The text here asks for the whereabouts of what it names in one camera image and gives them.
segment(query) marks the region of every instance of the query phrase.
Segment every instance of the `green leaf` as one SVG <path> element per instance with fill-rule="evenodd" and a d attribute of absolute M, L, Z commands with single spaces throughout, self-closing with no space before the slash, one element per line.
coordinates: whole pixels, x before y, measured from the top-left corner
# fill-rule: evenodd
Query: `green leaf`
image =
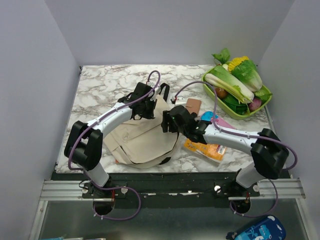
<path fill-rule="evenodd" d="M 263 95 L 265 95 L 267 93 L 268 93 L 268 91 L 266 89 L 260 89 L 259 91 L 255 91 L 254 95 L 256 97 L 261 97 L 261 96 L 263 96 Z"/>
<path fill-rule="evenodd" d="M 238 85 L 233 86 L 237 91 L 241 92 L 241 88 Z"/>
<path fill-rule="evenodd" d="M 249 107 L 247 104 L 239 103 L 239 101 L 230 93 L 222 100 L 232 111 L 239 115 L 248 114 Z"/>
<path fill-rule="evenodd" d="M 228 50 L 228 48 L 224 48 L 221 50 L 221 52 L 219 54 L 215 53 L 212 54 L 212 56 L 217 59 L 221 64 L 225 64 L 229 58 L 230 58 L 230 52 Z"/>
<path fill-rule="evenodd" d="M 262 96 L 256 96 L 257 98 L 261 99 L 262 103 L 268 101 L 268 99 L 272 96 L 272 93 L 264 94 Z"/>
<path fill-rule="evenodd" d="M 239 103 L 239 100 L 232 96 L 230 93 L 222 101 L 234 106 L 246 105 L 243 103 Z"/>

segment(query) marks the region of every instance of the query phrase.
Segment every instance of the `brown card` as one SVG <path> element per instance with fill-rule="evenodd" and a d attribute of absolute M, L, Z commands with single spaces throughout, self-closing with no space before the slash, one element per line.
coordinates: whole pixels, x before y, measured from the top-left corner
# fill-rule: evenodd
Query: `brown card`
<path fill-rule="evenodd" d="M 193 98 L 188 98 L 185 104 L 185 108 L 189 111 L 189 113 L 196 113 L 196 115 L 199 114 L 200 106 L 201 101 Z"/>

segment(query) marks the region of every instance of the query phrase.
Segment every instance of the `corn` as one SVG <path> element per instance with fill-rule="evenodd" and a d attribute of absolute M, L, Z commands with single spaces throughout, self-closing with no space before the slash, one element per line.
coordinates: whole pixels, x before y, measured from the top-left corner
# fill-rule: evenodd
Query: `corn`
<path fill-rule="evenodd" d="M 238 66 L 240 63 L 242 63 L 244 60 L 249 60 L 247 56 L 242 57 L 235 57 L 232 59 L 232 61 L 228 64 L 228 70 L 231 73 L 233 69 L 235 69 L 236 66 Z"/>

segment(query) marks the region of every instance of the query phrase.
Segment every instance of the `cable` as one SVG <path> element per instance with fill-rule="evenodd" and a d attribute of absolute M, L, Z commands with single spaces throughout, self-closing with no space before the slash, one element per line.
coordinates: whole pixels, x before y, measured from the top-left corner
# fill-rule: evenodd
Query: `cable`
<path fill-rule="evenodd" d="M 85 180 L 82 180 L 81 182 L 79 182 L 79 188 L 89 190 L 89 188 L 83 184 L 85 181 L 88 181 L 88 180 L 85 179 Z"/>
<path fill-rule="evenodd" d="M 105 119 L 106 117 L 108 117 L 110 114 L 113 114 L 113 113 L 115 113 L 116 111 L 118 111 L 118 110 L 120 110 L 120 109 L 123 109 L 123 108 L 125 108 L 125 107 L 128 107 L 128 106 L 130 106 L 130 105 L 132 105 L 132 104 L 135 104 L 135 103 L 143 100 L 144 98 L 148 97 L 149 94 L 151 94 L 151 93 L 156 89 L 156 87 L 159 85 L 160 78 L 161 78 L 161 75 L 160 75 L 160 72 L 159 72 L 159 71 L 153 70 L 152 72 L 150 72 L 150 74 L 149 74 L 149 76 L 148 76 L 148 79 L 147 79 L 147 82 L 150 81 L 150 77 L 151 77 L 151 75 L 152 75 L 153 73 L 157 73 L 157 74 L 158 74 L 158 80 L 157 80 L 156 84 L 154 85 L 154 87 L 153 87 L 148 93 L 146 93 L 146 94 L 143 95 L 142 97 L 140 97 L 140 98 L 138 98 L 138 99 L 136 99 L 136 100 L 134 100 L 134 101 L 132 101 L 132 102 L 129 102 L 129 103 L 125 104 L 125 105 L 122 105 L 122 106 L 118 107 L 118 109 L 113 109 L 113 110 L 107 112 L 105 115 L 103 115 L 101 118 L 99 118 L 98 121 L 95 121 L 93 124 L 91 124 L 90 126 L 88 126 L 88 127 L 79 135 L 79 137 L 78 137 L 77 140 L 75 141 L 74 145 L 72 146 L 72 149 L 71 149 L 71 152 L 70 152 L 70 155 L 69 155 L 68 168 L 69 168 L 70 170 L 73 170 L 73 171 L 75 171 L 75 170 L 83 171 L 83 169 L 80 168 L 80 167 L 71 167 L 71 162 L 72 162 L 72 156 L 74 155 L 74 152 L 75 152 L 75 150 L 76 150 L 76 147 L 77 147 L 78 143 L 81 141 L 81 138 L 82 138 L 90 129 L 92 129 L 94 126 L 96 126 L 99 122 L 101 122 L 103 119 Z"/>
<path fill-rule="evenodd" d="M 239 213 L 237 212 L 236 210 L 236 207 L 234 208 L 234 206 L 236 206 L 236 204 L 233 202 L 233 201 L 230 201 L 230 209 L 232 210 L 232 212 L 236 215 L 239 215 L 239 216 L 242 216 L 242 217 L 245 217 L 245 218 L 259 218 L 259 217 L 262 217 L 262 216 L 265 216 L 265 215 L 268 215 L 270 214 L 273 210 L 275 210 L 276 206 L 278 205 L 278 201 L 279 201 L 279 195 L 278 195 L 278 190 L 276 188 L 276 185 L 274 184 L 273 181 L 271 181 L 270 179 L 268 179 L 270 181 L 270 183 L 273 185 L 274 187 L 274 191 L 275 191 L 275 202 L 274 202 L 274 205 L 268 210 L 266 211 L 265 213 L 263 214 L 259 214 L 259 215 L 245 215 L 245 214 L 242 214 L 242 213 Z"/>
<path fill-rule="evenodd" d="M 216 110 L 217 110 L 217 102 L 218 102 L 218 97 L 217 97 L 217 93 L 216 93 L 216 90 L 215 88 L 205 82 L 205 81 L 193 81 L 193 82 L 190 82 L 188 83 L 187 85 L 185 85 L 184 87 L 182 87 L 177 93 L 176 95 L 174 96 L 176 99 L 177 99 L 177 96 L 181 93 L 182 90 L 184 90 L 186 87 L 192 85 L 192 84 L 206 84 L 207 86 L 209 86 L 211 88 L 211 90 L 214 92 L 214 109 L 213 109 L 213 116 L 216 115 Z M 235 136 L 239 136 L 239 137 L 245 137 L 245 138 L 253 138 L 253 139 L 262 139 L 262 140 L 267 140 L 267 141 L 271 141 L 271 142 L 274 142 L 276 144 L 279 144 L 279 145 L 282 145 L 284 146 L 285 148 L 289 149 L 293 156 L 294 156 L 294 162 L 291 166 L 287 167 L 287 168 L 284 168 L 283 170 L 291 170 L 293 169 L 297 163 L 298 163 L 298 155 L 297 153 L 293 150 L 292 147 L 290 147 L 289 145 L 287 145 L 286 143 L 283 143 L 282 141 L 279 141 L 279 140 L 276 140 L 276 139 L 273 139 L 273 138 L 269 138 L 269 137 L 265 137 L 265 136 L 255 136 L 255 135 L 246 135 L 246 134 L 242 134 L 242 133 L 237 133 L 237 132 L 232 132 L 232 131 L 228 131 L 228 130 L 225 130 L 223 127 L 219 127 L 216 123 L 216 121 L 213 121 L 213 125 L 215 126 L 216 129 L 218 129 L 219 131 L 223 132 L 223 133 L 226 133 L 226 134 L 231 134 L 231 135 L 235 135 Z"/>
<path fill-rule="evenodd" d="M 104 190 L 104 191 L 112 191 L 112 190 L 117 190 L 117 189 L 128 189 L 128 190 L 131 190 L 132 192 L 134 192 L 136 194 L 136 196 L 138 197 L 138 208 L 136 209 L 135 213 L 131 216 L 123 217 L 123 218 L 114 218 L 114 217 L 110 217 L 110 216 L 100 215 L 97 213 L 95 206 L 93 206 L 93 212 L 94 212 L 95 216 L 98 216 L 102 219 L 109 219 L 109 220 L 113 220 L 113 221 L 125 221 L 125 220 L 129 220 L 129 219 L 133 219 L 139 213 L 139 211 L 141 209 L 141 198 L 140 198 L 139 193 L 135 189 L 128 187 L 128 186 L 102 187 L 102 186 L 97 185 L 93 181 L 91 183 L 97 189 Z"/>

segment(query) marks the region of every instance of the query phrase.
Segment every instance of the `blue package with print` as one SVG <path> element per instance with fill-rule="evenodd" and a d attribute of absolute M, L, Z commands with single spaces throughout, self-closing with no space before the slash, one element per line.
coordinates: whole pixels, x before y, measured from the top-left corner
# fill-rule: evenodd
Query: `blue package with print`
<path fill-rule="evenodd" d="M 278 218 L 272 215 L 264 216 L 258 221 L 252 221 L 241 229 L 229 232 L 227 240 L 284 240 L 286 230 Z"/>

